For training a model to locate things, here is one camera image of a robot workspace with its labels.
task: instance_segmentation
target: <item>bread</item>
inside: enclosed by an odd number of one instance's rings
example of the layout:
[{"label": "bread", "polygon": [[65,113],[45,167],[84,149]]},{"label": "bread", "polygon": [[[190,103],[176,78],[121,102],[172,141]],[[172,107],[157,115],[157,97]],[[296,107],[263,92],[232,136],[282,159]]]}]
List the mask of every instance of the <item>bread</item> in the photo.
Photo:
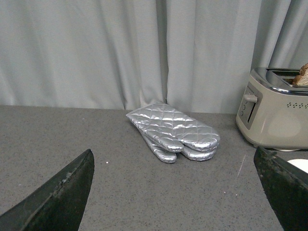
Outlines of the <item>bread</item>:
[{"label": "bread", "polygon": [[293,79],[292,85],[308,86],[308,64],[302,66],[299,75]]}]

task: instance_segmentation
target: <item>quilted oven mitt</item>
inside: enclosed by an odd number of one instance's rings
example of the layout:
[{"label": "quilted oven mitt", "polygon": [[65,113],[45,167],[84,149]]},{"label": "quilted oven mitt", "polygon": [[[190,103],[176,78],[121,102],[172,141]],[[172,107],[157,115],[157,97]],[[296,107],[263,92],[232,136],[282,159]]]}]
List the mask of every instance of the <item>quilted oven mitt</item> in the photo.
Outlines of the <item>quilted oven mitt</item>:
[{"label": "quilted oven mitt", "polygon": [[[144,138],[144,140],[146,141],[146,143],[148,144],[148,146],[150,147],[150,149],[152,150],[152,152],[158,157],[158,159],[160,159],[162,162],[168,163],[168,164],[172,164],[172,163],[176,162],[177,155],[175,153],[166,151],[165,149],[163,149],[159,145],[155,144],[152,140],[147,138],[142,132],[141,132],[141,135]],[[216,149],[214,149],[213,151],[207,152],[207,153],[203,153],[203,152],[199,152],[199,151],[196,151],[194,149],[191,149],[187,146],[184,146],[184,149],[181,151],[181,153],[184,156],[186,156],[188,159],[194,160],[194,161],[209,160],[214,156],[215,152],[216,152]]]},{"label": "quilted oven mitt", "polygon": [[213,128],[162,102],[136,109],[127,117],[146,141],[148,138],[150,147],[157,145],[161,150],[205,160],[213,156],[219,144],[220,137]]}]

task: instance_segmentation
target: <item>white plate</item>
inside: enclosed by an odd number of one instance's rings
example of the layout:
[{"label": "white plate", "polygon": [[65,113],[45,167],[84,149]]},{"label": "white plate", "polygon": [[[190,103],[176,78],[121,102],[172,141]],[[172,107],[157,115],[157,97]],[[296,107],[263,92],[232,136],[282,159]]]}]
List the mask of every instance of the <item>white plate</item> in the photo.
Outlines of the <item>white plate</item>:
[{"label": "white plate", "polygon": [[294,159],[288,161],[290,164],[298,167],[299,169],[303,170],[304,172],[308,173],[308,160],[306,159]]}]

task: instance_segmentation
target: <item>toaster vent holes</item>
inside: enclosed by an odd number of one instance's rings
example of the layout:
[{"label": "toaster vent holes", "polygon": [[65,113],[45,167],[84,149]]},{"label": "toaster vent holes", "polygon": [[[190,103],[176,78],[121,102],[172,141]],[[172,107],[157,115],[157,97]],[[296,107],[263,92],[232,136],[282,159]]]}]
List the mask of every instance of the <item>toaster vent holes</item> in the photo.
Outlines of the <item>toaster vent holes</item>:
[{"label": "toaster vent holes", "polygon": [[303,103],[292,103],[292,102],[289,102],[287,104],[287,107],[308,109],[308,103],[307,104],[303,104]]}]

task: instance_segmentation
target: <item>toaster slot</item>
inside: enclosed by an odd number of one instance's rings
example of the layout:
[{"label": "toaster slot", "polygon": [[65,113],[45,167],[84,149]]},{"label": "toaster slot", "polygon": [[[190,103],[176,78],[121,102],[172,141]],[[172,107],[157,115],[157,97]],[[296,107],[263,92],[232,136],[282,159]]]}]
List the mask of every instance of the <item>toaster slot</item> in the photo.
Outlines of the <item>toaster slot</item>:
[{"label": "toaster slot", "polygon": [[250,118],[251,118],[252,112],[254,111],[255,106],[256,106],[256,104],[254,103],[254,105],[252,106],[250,115],[249,115],[249,117],[248,117],[247,123],[249,123],[249,121],[250,121]]}]

